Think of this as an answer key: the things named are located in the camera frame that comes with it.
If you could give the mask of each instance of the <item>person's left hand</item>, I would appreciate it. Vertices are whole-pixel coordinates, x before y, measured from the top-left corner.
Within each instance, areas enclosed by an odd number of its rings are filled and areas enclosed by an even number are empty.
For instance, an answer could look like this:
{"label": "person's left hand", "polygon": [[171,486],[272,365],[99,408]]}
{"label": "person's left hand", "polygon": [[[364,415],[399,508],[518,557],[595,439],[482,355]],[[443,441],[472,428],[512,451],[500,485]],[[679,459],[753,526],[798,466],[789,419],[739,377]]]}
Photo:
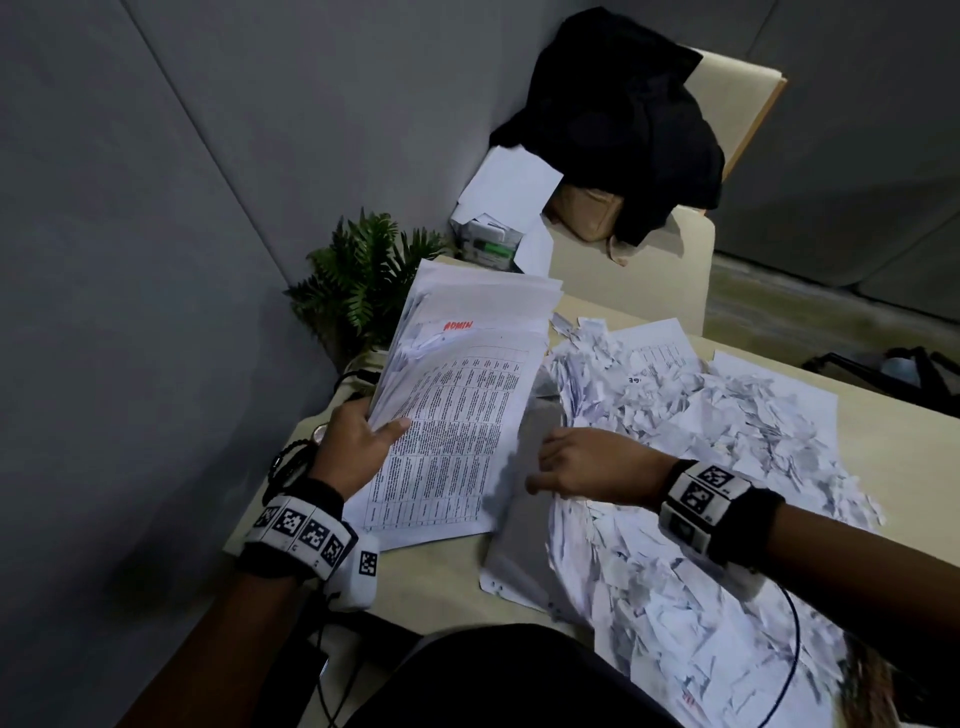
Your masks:
{"label": "person's left hand", "polygon": [[309,477],[329,485],[344,500],[349,500],[373,480],[390,446],[410,427],[410,420],[401,417],[374,432],[367,424],[370,401],[369,397],[348,401],[333,410],[308,473]]}

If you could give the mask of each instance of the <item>black jacket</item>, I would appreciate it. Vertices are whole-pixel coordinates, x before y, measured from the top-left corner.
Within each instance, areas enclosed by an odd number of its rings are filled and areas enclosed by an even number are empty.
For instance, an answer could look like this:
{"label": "black jacket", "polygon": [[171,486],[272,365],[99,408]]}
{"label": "black jacket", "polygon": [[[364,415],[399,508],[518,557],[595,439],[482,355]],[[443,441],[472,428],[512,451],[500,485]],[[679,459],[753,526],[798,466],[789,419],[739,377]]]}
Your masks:
{"label": "black jacket", "polygon": [[713,209],[724,155],[684,82],[703,57],[603,8],[571,15],[540,53],[527,105],[491,145],[543,158],[564,182],[625,198],[639,245],[676,205]]}

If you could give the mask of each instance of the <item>person's right hand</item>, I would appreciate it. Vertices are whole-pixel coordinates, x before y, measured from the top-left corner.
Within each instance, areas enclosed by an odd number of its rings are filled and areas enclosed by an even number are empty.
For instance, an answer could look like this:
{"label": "person's right hand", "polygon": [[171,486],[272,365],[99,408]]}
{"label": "person's right hand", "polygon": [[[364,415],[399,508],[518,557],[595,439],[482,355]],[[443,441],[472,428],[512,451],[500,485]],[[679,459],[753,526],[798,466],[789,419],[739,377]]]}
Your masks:
{"label": "person's right hand", "polygon": [[543,441],[540,472],[527,477],[527,491],[656,509],[676,463],[677,458],[625,435],[592,427],[557,427]]}

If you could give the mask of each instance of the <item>wooden table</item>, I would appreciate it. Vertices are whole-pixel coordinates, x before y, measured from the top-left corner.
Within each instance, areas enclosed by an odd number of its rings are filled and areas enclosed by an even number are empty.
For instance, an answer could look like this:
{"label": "wooden table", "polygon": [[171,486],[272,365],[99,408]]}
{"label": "wooden table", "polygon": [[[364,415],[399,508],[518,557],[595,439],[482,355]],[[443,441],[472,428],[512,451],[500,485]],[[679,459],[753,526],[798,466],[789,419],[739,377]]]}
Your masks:
{"label": "wooden table", "polygon": [[[646,323],[572,296],[564,296],[557,311],[571,321],[578,316],[604,318],[610,330]],[[557,344],[559,338],[551,335],[551,343]],[[839,396],[843,463],[851,474],[861,478],[861,488],[883,507],[887,517],[884,535],[960,566],[960,538],[954,535],[953,524],[954,515],[960,511],[960,420],[699,336],[689,338],[705,360],[722,350],[835,392]],[[290,439],[308,437],[347,395],[342,389],[323,414],[301,422]],[[261,494],[262,489],[237,524],[227,551],[239,552],[243,535],[259,515]],[[552,623],[541,612],[481,591],[478,571],[488,541],[486,536],[470,536],[383,554],[372,613],[421,634],[505,622],[535,622],[572,633],[572,627]]]}

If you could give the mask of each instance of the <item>green fern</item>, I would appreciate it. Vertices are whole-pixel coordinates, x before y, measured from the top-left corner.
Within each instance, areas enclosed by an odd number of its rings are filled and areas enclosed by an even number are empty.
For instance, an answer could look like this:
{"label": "green fern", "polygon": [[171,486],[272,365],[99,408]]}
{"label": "green fern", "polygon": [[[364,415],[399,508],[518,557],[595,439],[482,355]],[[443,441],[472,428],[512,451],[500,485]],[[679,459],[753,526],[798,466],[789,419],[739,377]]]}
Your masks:
{"label": "green fern", "polygon": [[341,218],[330,245],[307,256],[313,274],[285,291],[297,318],[322,339],[335,331],[348,355],[390,344],[420,261],[447,247],[435,231],[401,232],[399,245],[397,233],[385,213]]}

